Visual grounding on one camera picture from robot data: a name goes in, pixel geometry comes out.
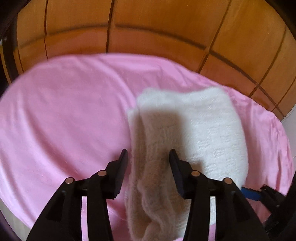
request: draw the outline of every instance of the pink fabric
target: pink fabric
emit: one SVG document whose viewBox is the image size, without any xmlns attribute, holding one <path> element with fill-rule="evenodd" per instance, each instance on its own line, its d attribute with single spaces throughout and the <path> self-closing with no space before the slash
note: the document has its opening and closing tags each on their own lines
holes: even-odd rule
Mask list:
<svg viewBox="0 0 296 241">
<path fill-rule="evenodd" d="M 152 56 L 100 54 L 63 56 L 23 74 L 0 102 L 0 198 L 26 225 L 65 178 L 90 177 L 131 150 L 126 111 L 147 87 L 179 92 L 220 86 L 244 127 L 249 155 L 246 187 L 267 184 L 286 194 L 293 164 L 289 141 L 275 115 L 234 89 L 221 86 L 172 61 Z M 108 200 L 115 240 L 129 240 L 124 195 Z M 264 220 L 268 212 L 252 203 Z M 86 207 L 83 203 L 83 215 Z M 82 221 L 87 240 L 86 222 Z"/>
</svg>

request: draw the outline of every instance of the folded towel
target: folded towel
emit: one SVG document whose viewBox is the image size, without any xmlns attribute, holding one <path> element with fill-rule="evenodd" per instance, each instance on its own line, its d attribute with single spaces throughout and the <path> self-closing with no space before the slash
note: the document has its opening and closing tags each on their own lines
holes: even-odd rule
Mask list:
<svg viewBox="0 0 296 241">
<path fill-rule="evenodd" d="M 221 89 L 186 94 L 148 89 L 128 118 L 132 166 L 126 210 L 133 241 L 171 241 L 184 235 L 191 200 L 177 193 L 168 160 L 172 148 L 208 178 L 230 177 L 238 187 L 244 184 L 244 133 Z M 214 224 L 214 202 L 210 208 Z"/>
</svg>

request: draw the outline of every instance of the knit texture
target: knit texture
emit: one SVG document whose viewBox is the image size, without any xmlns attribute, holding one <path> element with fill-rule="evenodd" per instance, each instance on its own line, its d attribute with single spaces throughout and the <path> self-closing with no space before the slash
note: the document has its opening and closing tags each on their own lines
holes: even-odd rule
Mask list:
<svg viewBox="0 0 296 241">
<path fill-rule="evenodd" d="M 190 202 L 177 193 L 168 154 L 208 178 L 230 177 L 241 187 L 248 172 L 242 125 L 219 88 L 175 93 L 147 89 L 128 113 L 132 166 L 126 198 L 133 241 L 171 241 L 185 232 Z M 210 224 L 215 223 L 211 200 Z"/>
</svg>

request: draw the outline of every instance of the white knit fabric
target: white knit fabric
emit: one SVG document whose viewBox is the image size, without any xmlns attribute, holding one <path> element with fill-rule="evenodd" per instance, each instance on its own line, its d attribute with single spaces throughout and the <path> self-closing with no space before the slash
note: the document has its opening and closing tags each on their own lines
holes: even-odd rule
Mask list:
<svg viewBox="0 0 296 241">
<path fill-rule="evenodd" d="M 248 172 L 240 119 L 219 88 L 180 94 L 148 89 L 129 112 L 132 170 L 126 209 L 133 241 L 171 241 L 186 228 L 191 200 L 176 190 L 168 154 L 208 178 L 232 178 L 241 187 Z M 211 202 L 210 223 L 215 223 Z"/>
</svg>

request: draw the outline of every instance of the wooden wall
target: wooden wall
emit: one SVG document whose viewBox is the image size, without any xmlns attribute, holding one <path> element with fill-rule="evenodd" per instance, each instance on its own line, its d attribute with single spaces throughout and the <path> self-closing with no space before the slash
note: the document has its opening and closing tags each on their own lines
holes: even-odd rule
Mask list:
<svg viewBox="0 0 296 241">
<path fill-rule="evenodd" d="M 296 41 L 264 0 L 32 0 L 17 43 L 19 73 L 58 55 L 139 53 L 235 88 L 279 119 L 296 103 Z"/>
</svg>

